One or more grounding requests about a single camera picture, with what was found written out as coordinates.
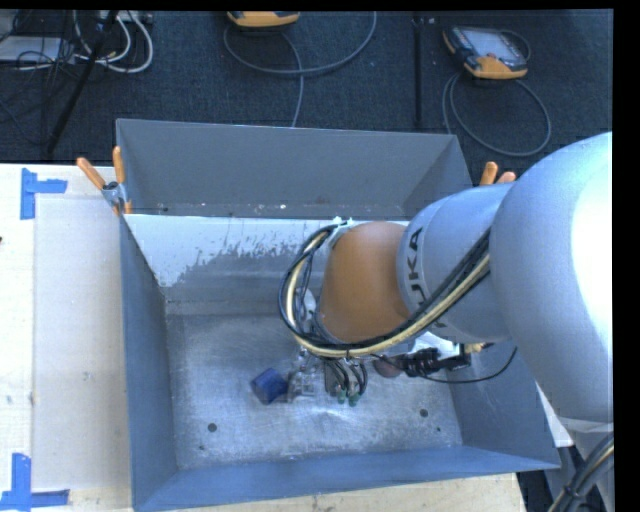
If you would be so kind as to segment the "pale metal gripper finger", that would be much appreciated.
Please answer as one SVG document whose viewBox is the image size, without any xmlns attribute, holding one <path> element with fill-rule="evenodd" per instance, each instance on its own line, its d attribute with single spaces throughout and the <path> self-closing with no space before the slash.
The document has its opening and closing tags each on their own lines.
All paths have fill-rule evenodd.
<svg viewBox="0 0 640 512">
<path fill-rule="evenodd" d="M 298 348 L 293 357 L 294 374 L 315 374 L 321 368 L 321 361 L 313 353 L 304 348 Z"/>
<path fill-rule="evenodd" d="M 318 395 L 320 386 L 315 374 L 292 373 L 289 376 L 286 400 L 293 402 L 299 398 Z"/>
</svg>

